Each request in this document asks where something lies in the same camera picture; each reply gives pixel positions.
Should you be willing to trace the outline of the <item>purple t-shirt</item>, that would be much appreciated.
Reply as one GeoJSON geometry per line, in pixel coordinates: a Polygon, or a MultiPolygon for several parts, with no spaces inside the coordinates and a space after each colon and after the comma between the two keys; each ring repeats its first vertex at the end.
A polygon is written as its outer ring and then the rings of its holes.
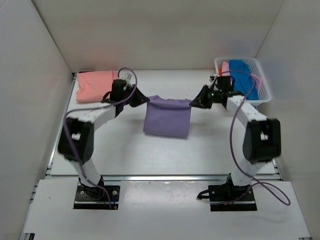
{"type": "Polygon", "coordinates": [[[143,132],[146,135],[186,139],[191,120],[190,99],[164,99],[150,96],[143,132]]]}

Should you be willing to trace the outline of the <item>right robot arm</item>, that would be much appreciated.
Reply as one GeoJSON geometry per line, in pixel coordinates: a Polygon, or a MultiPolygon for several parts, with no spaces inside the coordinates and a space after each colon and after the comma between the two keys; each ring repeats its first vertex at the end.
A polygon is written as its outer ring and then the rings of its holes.
{"type": "Polygon", "coordinates": [[[224,187],[224,195],[236,200],[242,195],[242,186],[250,185],[258,171],[281,155],[281,124],[276,118],[268,118],[247,101],[247,95],[234,89],[231,76],[210,77],[210,85],[204,85],[190,103],[191,107],[210,109],[221,104],[232,115],[232,123],[239,121],[245,128],[242,152],[244,158],[234,161],[236,170],[230,174],[232,183],[224,187]]]}

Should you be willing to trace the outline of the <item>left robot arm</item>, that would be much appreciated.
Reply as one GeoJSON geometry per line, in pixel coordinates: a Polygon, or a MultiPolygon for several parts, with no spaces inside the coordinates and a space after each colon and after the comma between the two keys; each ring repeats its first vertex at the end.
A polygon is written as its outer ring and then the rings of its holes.
{"type": "Polygon", "coordinates": [[[102,176],[92,160],[95,131],[119,116],[126,105],[136,108],[149,101],[136,84],[116,79],[97,107],[77,108],[68,112],[85,111],[85,114],[78,118],[67,116],[64,119],[58,153],[73,166],[80,183],[87,187],[86,191],[93,199],[101,198],[105,192],[101,184],[102,176]]]}

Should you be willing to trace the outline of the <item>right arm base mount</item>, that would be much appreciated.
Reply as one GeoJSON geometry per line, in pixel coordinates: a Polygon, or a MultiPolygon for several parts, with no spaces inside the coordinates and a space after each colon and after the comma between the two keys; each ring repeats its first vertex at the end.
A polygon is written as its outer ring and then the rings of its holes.
{"type": "Polygon", "coordinates": [[[211,212],[254,212],[257,204],[252,186],[234,185],[231,176],[226,178],[223,184],[208,185],[201,191],[197,200],[209,200],[211,212]]]}

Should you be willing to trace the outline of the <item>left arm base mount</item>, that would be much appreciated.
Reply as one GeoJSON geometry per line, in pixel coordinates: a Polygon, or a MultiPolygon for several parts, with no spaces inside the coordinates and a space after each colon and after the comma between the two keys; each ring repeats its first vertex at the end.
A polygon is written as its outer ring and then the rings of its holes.
{"type": "Polygon", "coordinates": [[[104,189],[89,187],[78,182],[73,208],[76,210],[111,210],[119,209],[120,185],[104,185],[104,189]]]}

